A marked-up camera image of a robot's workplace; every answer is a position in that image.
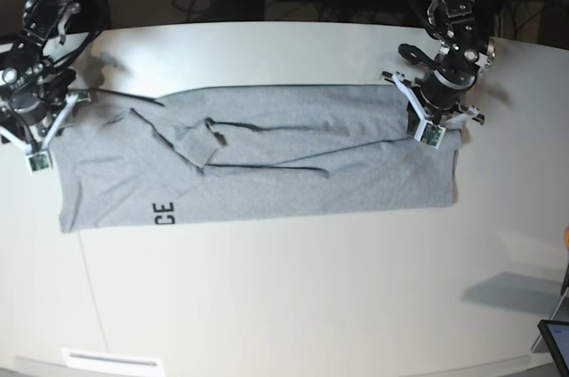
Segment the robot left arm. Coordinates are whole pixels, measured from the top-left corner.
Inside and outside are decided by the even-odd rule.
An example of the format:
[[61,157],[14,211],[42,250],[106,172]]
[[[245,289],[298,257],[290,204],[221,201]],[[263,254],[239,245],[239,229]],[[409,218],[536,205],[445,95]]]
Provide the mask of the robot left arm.
[[441,119],[463,112],[463,96],[477,83],[495,58],[494,41],[478,29],[476,0],[407,0],[428,35],[440,42],[430,58],[420,48],[401,44],[400,55],[426,68],[413,91],[429,116]]

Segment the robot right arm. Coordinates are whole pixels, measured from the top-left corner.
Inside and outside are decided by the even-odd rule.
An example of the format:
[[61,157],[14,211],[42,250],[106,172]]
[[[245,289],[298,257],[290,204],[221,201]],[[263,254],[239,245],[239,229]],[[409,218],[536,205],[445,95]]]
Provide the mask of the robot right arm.
[[[45,53],[49,41],[67,42],[67,27],[82,11],[92,16],[83,42],[59,58]],[[72,63],[109,22],[106,0],[27,0],[21,31],[1,54],[1,126],[14,127],[17,138],[37,150],[32,127],[63,109],[76,76]]]

